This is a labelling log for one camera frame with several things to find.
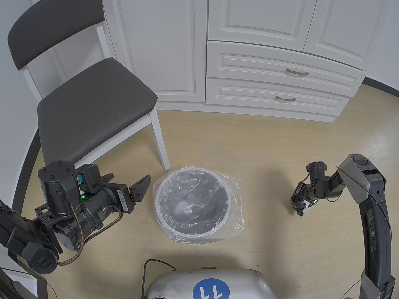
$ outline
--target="chair backrest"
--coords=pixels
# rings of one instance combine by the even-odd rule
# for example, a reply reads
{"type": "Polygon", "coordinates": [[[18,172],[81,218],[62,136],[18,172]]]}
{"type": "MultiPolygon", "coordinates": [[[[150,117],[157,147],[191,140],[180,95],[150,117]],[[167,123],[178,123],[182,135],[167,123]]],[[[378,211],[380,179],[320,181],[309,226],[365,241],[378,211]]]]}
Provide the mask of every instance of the chair backrest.
{"type": "Polygon", "coordinates": [[[22,69],[57,43],[103,21],[102,0],[38,1],[20,16],[8,34],[15,66],[22,69]]]}

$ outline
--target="label sticker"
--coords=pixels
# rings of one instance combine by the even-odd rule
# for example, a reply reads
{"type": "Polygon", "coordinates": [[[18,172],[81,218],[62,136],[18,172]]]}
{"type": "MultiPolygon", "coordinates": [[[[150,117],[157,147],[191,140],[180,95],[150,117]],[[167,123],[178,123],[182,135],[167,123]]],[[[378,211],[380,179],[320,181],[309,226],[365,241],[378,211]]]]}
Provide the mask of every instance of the label sticker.
{"type": "Polygon", "coordinates": [[[122,208],[125,212],[128,212],[129,209],[127,208],[126,201],[123,196],[123,192],[118,189],[119,199],[121,200],[122,208]]]}
{"type": "Polygon", "coordinates": [[[209,278],[201,280],[193,290],[194,299],[228,299],[230,289],[225,282],[209,278]]]}

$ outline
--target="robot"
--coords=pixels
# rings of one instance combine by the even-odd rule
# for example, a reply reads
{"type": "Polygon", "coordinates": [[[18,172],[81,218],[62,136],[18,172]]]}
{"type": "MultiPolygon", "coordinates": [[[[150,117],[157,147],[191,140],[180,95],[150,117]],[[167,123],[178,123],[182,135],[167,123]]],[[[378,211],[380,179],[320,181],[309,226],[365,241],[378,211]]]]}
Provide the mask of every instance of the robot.
{"type": "MultiPolygon", "coordinates": [[[[307,165],[310,184],[304,183],[307,177],[298,183],[291,206],[303,216],[305,209],[319,200],[339,198],[347,187],[359,205],[363,225],[366,264],[359,298],[390,299],[395,278],[391,276],[392,232],[384,195],[385,178],[360,154],[350,154],[330,177],[325,176],[326,170],[324,162],[307,165]]],[[[112,173],[101,177],[95,164],[75,170],[73,164],[65,161],[50,163],[38,176],[46,203],[35,209],[37,218],[29,220],[1,202],[0,242],[42,274],[74,262],[85,243],[119,221],[123,213],[133,211],[151,182],[148,175],[128,189],[126,185],[110,183],[112,173]],[[115,211],[119,217],[103,227],[104,219],[115,211]],[[76,251],[76,255],[59,262],[58,254],[62,253],[59,242],[76,251]]],[[[145,295],[147,263],[142,299],[278,299],[272,286],[256,270],[177,271],[169,264],[173,271],[156,278],[145,295]]],[[[6,288],[9,283],[0,275],[0,286],[6,288]]]]}

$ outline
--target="drawer handle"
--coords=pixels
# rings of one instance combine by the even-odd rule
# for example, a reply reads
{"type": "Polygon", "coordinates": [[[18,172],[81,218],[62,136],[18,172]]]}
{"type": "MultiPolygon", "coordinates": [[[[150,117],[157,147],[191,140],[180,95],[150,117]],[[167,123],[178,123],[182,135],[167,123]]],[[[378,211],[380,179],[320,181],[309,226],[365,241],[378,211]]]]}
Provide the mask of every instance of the drawer handle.
{"type": "Polygon", "coordinates": [[[286,70],[288,73],[292,73],[292,74],[297,74],[297,75],[309,75],[309,72],[297,72],[297,71],[292,71],[290,69],[287,68],[286,70]]]}
{"type": "Polygon", "coordinates": [[[295,97],[293,97],[293,98],[282,98],[282,97],[279,97],[278,95],[276,95],[276,99],[277,100],[282,100],[282,101],[287,101],[287,102],[294,102],[294,101],[297,100],[295,97]]]}

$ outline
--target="gray cushion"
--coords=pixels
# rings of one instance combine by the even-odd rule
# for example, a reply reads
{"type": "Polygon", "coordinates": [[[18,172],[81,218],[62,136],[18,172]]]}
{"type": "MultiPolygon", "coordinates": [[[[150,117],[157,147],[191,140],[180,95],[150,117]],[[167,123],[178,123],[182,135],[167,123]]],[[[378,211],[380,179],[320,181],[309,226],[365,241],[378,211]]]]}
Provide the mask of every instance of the gray cushion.
{"type": "Polygon", "coordinates": [[[101,0],[39,0],[12,26],[8,46],[18,70],[75,33],[104,21],[101,0]]]}
{"type": "Polygon", "coordinates": [[[157,96],[113,58],[51,92],[37,107],[44,162],[78,162],[152,111],[157,96]]]}

